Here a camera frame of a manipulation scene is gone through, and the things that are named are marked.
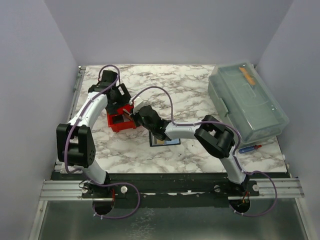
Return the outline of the black leather card holder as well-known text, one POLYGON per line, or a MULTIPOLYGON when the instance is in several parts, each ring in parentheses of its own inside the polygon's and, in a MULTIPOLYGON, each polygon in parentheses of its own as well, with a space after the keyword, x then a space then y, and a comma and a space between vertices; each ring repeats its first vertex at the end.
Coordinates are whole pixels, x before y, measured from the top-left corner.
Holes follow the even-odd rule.
POLYGON ((149 145, 150 147, 164 147, 164 146, 174 146, 180 145, 180 139, 173 140, 159 140, 151 132, 149 132, 149 145))

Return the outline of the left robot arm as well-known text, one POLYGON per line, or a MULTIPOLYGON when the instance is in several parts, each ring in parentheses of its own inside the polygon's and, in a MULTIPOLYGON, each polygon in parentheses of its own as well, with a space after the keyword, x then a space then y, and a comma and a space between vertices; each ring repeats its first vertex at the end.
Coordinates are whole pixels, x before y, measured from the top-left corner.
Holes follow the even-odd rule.
POLYGON ((101 198, 111 191, 110 178, 96 161, 96 146, 92 128, 102 111, 119 115, 131 98, 127 88, 120 81, 120 70, 101 70, 98 83, 88 90, 85 103, 68 122, 56 128, 57 156, 64 163, 68 174, 82 172, 94 183, 93 191, 101 198))

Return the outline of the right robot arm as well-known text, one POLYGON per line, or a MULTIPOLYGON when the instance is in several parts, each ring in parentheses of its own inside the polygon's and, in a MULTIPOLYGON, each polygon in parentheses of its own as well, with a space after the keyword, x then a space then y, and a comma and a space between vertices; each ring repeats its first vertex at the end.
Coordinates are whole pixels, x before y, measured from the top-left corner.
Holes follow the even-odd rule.
POLYGON ((237 145, 233 129, 211 115, 196 123, 173 123, 162 119, 150 105, 133 110, 131 118, 160 141, 196 139, 213 157, 219 159, 227 172, 230 191, 241 196, 248 190, 249 177, 236 157, 237 145))

